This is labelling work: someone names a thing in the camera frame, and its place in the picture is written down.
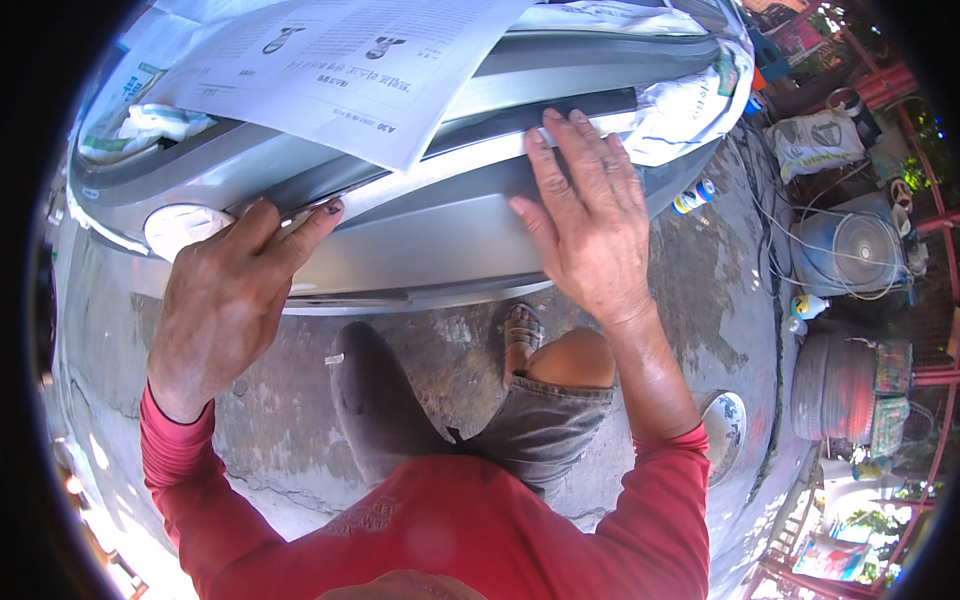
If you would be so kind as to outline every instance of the fingernail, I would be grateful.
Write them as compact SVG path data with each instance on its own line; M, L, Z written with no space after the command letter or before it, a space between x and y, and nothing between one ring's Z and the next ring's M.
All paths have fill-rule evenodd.
M510 205L510 208L512 208L516 214L520 215L521 217L523 216L523 203L517 200L516 197L508 200L507 204Z
M341 202L339 198L337 200L327 203L326 206L324 206L324 210L328 215L335 215L343 209L344 209L344 203Z

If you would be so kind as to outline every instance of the foot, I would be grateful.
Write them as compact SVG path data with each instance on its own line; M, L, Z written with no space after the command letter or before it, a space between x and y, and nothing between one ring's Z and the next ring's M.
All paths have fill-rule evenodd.
M510 388L514 371L526 369L527 360L543 342L543 325L532 308L515 304L510 317L503 324L504 358L503 388Z

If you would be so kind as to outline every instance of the red sleeve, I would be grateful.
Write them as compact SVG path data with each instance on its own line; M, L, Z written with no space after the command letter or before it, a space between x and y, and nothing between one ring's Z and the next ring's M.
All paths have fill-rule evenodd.
M634 448L636 463L623 476L616 510L600 521L594 539L620 557L626 554L635 572L644 574L637 597L706 598L710 462L704 426L672 440L634 440Z
M143 474L163 526L180 551L180 566L205 598L229 564L257 549L285 543L266 519L224 478L213 452L213 400L189 425L156 407L150 387L140 400Z

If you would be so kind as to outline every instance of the spray can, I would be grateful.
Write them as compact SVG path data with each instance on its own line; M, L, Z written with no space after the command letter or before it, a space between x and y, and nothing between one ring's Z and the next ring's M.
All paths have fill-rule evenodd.
M796 296L790 301L790 314L804 321L813 319L828 308L830 300L823 300L812 294Z
M683 192L674 199L673 209L679 215L685 215L697 206L706 204L713 200L716 188L713 187L713 181L700 180L696 185Z

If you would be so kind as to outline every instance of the tire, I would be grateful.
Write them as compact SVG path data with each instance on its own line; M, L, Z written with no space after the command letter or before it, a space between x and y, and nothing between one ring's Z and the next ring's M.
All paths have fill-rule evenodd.
M857 382L847 403L847 439L854 444L869 444L874 424L874 377L876 350L863 346L856 365Z
M818 334L806 338L797 355L790 397L790 420L793 432L805 439L823 439L821 413L824 401L824 374L827 368L829 336Z
M847 403L856 387L856 369L859 355L853 344L843 336L830 336L827 369L824 376L824 402L821 424L823 433L831 438L847 437Z

